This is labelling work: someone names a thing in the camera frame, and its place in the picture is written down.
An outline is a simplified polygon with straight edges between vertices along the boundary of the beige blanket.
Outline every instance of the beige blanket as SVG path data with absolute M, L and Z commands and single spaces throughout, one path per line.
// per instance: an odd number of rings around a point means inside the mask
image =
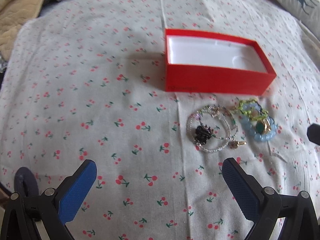
M 9 60 L 21 26 L 38 16 L 43 0 L 0 0 L 0 53 Z

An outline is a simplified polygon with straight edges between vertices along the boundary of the open box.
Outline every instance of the open box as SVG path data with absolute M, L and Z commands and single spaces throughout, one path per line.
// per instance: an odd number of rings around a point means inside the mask
M 166 29 L 166 91 L 262 95 L 276 77 L 256 41 Z

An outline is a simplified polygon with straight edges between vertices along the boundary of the quilted fabric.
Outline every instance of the quilted fabric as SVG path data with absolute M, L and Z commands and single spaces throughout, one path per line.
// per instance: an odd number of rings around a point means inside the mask
M 38 16 L 43 0 L 0 0 L 0 53 L 9 60 L 21 26 Z
M 246 146 L 197 150 L 188 116 L 248 97 L 164 92 L 165 27 L 260 44 L 278 75 L 257 98 L 277 124 L 271 141 L 257 143 L 239 127 Z M 320 52 L 270 2 L 70 0 L 28 21 L 15 45 L 0 92 L 0 181 L 13 190 L 15 172 L 26 166 L 43 191 L 94 160 L 95 183 L 66 224 L 76 240 L 244 239 L 252 223 L 221 175 L 228 157 L 263 187 L 307 190 L 320 216 L 320 147 L 306 136 L 320 121 Z M 225 135 L 219 120 L 204 121 Z

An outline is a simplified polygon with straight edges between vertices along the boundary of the bracelet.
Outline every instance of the bracelet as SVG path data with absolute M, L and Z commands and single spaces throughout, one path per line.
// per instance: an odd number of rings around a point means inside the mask
M 213 133 L 210 127 L 208 127 L 207 125 L 204 125 L 201 122 L 203 114 L 210 114 L 212 118 L 218 117 L 219 120 L 223 121 L 226 124 L 227 136 L 225 138 L 218 137 Z M 226 117 L 225 117 L 226 115 L 231 118 L 233 128 L 230 127 L 228 121 L 226 120 Z M 191 132 L 193 119 L 196 119 L 197 121 L 200 122 L 200 125 L 196 128 L 195 135 L 193 135 Z M 238 132 L 238 126 L 236 125 L 236 121 L 233 118 L 230 111 L 228 111 L 225 107 L 219 106 L 219 105 L 207 105 L 202 109 L 196 111 L 196 113 L 191 114 L 191 116 L 188 118 L 187 130 L 188 130 L 188 134 L 191 136 L 193 140 L 193 143 L 197 145 L 199 148 L 201 148 L 204 152 L 217 152 L 217 151 L 221 151 L 228 145 L 231 148 L 237 148 L 239 145 L 246 144 L 246 142 L 237 142 L 234 140 Z M 218 147 L 217 149 L 204 148 L 203 145 L 206 144 L 207 140 L 209 140 L 212 137 L 216 139 L 224 140 L 225 142 L 221 147 Z
M 246 132 L 257 142 L 266 142 L 276 135 L 275 121 L 268 115 L 268 111 L 262 109 L 257 100 L 240 100 L 240 122 Z

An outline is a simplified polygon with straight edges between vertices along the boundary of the metal screw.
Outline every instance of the metal screw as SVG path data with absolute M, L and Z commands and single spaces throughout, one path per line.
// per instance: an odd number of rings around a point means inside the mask
M 302 192 L 301 192 L 301 196 L 302 196 L 303 198 L 308 198 L 308 197 L 309 197 L 309 193 L 306 192 L 306 191 L 302 191 Z
M 271 187 L 266 187 L 264 189 L 264 192 L 267 193 L 268 195 L 273 195 L 275 193 L 275 190 Z
M 10 198 L 12 199 L 12 200 L 16 200 L 17 198 L 19 197 L 19 194 L 18 193 L 13 193 L 11 196 L 10 196 Z
M 47 188 L 47 189 L 44 191 L 44 194 L 45 194 L 46 196 L 52 196 L 52 195 L 54 194 L 54 188 L 52 188 L 52 187 Z

